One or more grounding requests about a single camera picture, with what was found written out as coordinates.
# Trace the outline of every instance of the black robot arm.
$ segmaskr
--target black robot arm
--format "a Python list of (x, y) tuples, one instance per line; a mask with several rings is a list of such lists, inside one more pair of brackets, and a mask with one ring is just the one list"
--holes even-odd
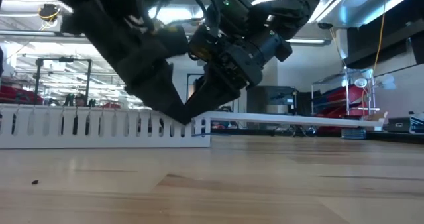
[[(213, 0), (190, 43), (181, 26), (154, 28), (149, 8), (171, 0), (61, 0), (74, 12), (62, 32), (84, 33), (127, 86), (129, 94), (186, 124), (191, 118), (240, 97), (258, 85), (264, 65), (284, 61), (286, 40), (309, 20), (319, 0)], [(269, 15), (274, 18), (267, 21)], [(172, 83), (172, 56), (189, 52), (207, 62), (205, 75), (184, 105)]]

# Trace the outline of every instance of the wooden table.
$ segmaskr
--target wooden table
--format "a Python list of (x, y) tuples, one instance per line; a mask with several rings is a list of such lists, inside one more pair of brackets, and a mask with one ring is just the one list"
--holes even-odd
[(4, 224), (423, 222), (419, 145), (232, 136), (210, 149), (0, 150)]

